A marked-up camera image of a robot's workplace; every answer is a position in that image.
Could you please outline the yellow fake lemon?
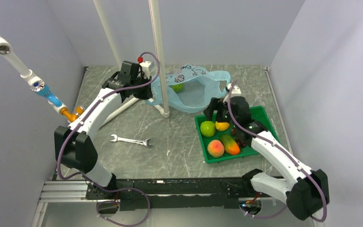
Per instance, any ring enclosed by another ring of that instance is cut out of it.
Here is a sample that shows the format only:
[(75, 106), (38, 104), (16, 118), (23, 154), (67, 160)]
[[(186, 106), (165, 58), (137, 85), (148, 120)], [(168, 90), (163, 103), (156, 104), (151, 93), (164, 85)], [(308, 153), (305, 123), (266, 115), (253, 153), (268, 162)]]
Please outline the yellow fake lemon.
[(215, 129), (217, 131), (225, 131), (230, 127), (230, 123), (227, 122), (215, 122)]

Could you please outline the green fake apple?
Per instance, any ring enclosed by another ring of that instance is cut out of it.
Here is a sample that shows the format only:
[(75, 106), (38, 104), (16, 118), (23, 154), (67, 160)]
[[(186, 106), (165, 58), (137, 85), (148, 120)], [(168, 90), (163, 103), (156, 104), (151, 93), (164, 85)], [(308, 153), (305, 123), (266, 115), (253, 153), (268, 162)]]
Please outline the green fake apple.
[(204, 137), (213, 137), (216, 133), (216, 125), (212, 121), (204, 121), (200, 125), (200, 132)]

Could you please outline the light blue plastic bag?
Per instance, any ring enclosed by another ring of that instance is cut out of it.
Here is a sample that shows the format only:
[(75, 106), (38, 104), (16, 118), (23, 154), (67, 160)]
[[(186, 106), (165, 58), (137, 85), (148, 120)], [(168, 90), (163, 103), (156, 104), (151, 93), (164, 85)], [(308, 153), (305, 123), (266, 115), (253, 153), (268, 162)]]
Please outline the light blue plastic bag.
[[(231, 75), (224, 70), (208, 71), (201, 66), (185, 64), (166, 73), (169, 106), (185, 113), (197, 113), (209, 105), (211, 98), (221, 98), (226, 90), (221, 82), (230, 83)], [(172, 85), (183, 84), (180, 92), (174, 92)]]

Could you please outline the fake mango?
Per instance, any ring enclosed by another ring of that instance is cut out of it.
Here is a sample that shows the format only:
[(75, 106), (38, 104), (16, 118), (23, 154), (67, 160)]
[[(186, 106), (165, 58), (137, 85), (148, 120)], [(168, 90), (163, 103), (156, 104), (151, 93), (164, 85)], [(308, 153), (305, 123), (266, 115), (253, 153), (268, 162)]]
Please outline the fake mango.
[(240, 153), (240, 147), (232, 136), (224, 134), (219, 137), (219, 140), (223, 144), (225, 152), (229, 155), (238, 155)]

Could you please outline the red fake peach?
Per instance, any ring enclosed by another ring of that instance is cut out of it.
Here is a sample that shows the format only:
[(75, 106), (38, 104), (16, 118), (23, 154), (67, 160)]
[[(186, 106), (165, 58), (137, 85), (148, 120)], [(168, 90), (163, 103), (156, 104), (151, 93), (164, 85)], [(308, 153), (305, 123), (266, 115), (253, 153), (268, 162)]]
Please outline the red fake peach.
[(219, 158), (224, 154), (225, 148), (221, 141), (212, 140), (207, 146), (207, 151), (212, 157)]

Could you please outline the dark fake grapes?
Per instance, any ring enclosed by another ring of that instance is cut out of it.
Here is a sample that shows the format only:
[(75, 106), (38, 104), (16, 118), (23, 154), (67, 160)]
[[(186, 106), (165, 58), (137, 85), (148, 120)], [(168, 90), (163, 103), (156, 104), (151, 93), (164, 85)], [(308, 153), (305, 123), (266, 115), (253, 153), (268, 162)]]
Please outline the dark fake grapes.
[(236, 143), (239, 147), (244, 148), (247, 146), (248, 134), (239, 128), (232, 127), (231, 134), (235, 137)]

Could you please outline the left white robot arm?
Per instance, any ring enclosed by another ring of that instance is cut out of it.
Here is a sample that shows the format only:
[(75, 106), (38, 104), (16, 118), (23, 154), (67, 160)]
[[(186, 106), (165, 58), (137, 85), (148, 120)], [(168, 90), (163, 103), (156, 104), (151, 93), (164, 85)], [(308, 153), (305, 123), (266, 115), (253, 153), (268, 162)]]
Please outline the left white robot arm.
[(137, 63), (124, 61), (120, 71), (102, 84), (92, 104), (67, 127), (59, 126), (55, 130), (55, 156), (60, 179), (70, 178), (61, 172), (61, 167), (65, 166), (98, 184), (98, 192), (104, 198), (109, 199), (116, 194), (116, 176), (100, 164), (93, 139), (109, 115), (123, 107), (127, 98), (152, 98), (150, 84), (155, 80), (151, 76), (152, 70), (153, 63), (142, 58)]

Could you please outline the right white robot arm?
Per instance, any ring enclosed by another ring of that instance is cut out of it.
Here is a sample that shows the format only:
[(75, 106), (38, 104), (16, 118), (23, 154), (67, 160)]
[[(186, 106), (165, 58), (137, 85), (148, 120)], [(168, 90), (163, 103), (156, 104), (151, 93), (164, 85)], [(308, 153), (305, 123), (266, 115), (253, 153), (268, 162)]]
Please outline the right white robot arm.
[(330, 202), (328, 177), (321, 169), (313, 170), (290, 154), (273, 136), (270, 129), (251, 115), (242, 96), (212, 98), (203, 111), (207, 120), (230, 123), (232, 140), (237, 147), (251, 148), (261, 154), (282, 175), (281, 179), (253, 169), (242, 176), (242, 192), (253, 196), (267, 194), (283, 202), (298, 219), (314, 218), (323, 211), (323, 222)]

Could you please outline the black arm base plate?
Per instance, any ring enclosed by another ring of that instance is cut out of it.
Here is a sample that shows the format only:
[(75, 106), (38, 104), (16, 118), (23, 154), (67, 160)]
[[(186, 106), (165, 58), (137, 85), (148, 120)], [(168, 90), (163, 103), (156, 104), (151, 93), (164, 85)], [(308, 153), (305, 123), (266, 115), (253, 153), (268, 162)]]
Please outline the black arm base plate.
[(266, 194), (249, 190), (241, 177), (118, 179), (118, 192), (87, 185), (87, 201), (116, 201), (121, 211), (137, 209), (221, 207), (236, 209)]

